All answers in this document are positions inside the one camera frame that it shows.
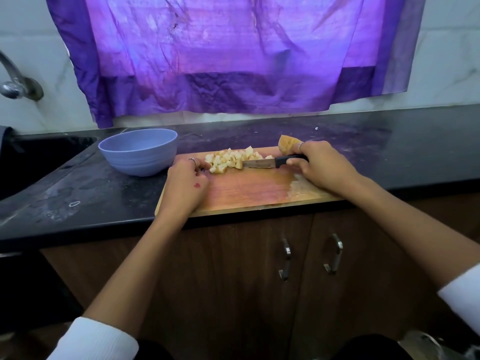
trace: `forearm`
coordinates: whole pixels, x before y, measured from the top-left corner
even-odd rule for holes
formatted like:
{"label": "forearm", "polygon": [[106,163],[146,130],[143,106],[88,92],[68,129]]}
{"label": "forearm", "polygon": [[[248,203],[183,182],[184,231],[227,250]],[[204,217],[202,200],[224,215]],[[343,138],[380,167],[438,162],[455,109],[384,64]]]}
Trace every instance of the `forearm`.
{"label": "forearm", "polygon": [[480,263],[480,245],[394,197],[368,178],[345,198],[365,211],[442,288]]}
{"label": "forearm", "polygon": [[160,263],[185,217],[162,212],[84,313],[136,337],[157,284]]}

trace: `bowl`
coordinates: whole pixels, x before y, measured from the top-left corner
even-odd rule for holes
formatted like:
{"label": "bowl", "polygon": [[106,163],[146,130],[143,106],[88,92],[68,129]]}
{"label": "bowl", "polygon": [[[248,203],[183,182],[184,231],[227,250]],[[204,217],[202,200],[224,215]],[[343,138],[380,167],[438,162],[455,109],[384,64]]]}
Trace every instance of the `bowl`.
{"label": "bowl", "polygon": [[177,136],[167,128],[146,128],[110,136],[98,148],[118,171],[147,177],[171,166],[177,154]]}

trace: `wall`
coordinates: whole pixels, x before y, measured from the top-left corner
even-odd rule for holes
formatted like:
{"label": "wall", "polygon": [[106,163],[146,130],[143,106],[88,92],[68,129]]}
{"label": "wall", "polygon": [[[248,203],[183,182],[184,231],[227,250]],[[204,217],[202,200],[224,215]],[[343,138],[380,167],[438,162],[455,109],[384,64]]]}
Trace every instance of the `wall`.
{"label": "wall", "polygon": [[[39,102],[0,96],[0,124],[22,134],[96,129],[45,0],[0,0],[0,49],[43,86]],[[480,0],[427,0],[408,91],[331,106],[323,113],[480,103]],[[8,80],[0,67],[0,80]],[[188,111],[124,116],[117,126],[264,118]]]}

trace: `knife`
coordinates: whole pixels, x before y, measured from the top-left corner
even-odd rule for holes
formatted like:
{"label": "knife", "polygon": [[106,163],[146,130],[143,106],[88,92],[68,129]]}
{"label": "knife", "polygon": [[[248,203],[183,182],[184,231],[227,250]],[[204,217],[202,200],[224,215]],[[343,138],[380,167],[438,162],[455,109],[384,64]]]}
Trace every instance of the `knife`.
{"label": "knife", "polygon": [[290,158],[305,159],[308,162],[308,158],[303,154],[285,155],[273,159],[259,159],[259,160],[244,160],[243,168],[280,168],[280,166],[287,164],[287,160]]}

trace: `purple cloth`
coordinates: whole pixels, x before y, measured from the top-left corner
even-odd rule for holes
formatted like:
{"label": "purple cloth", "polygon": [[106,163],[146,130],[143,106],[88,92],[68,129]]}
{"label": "purple cloth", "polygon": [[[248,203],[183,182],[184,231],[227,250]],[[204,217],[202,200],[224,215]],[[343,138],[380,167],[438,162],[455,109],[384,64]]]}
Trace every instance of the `purple cloth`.
{"label": "purple cloth", "polygon": [[406,91],[425,0],[47,0],[100,128]]}

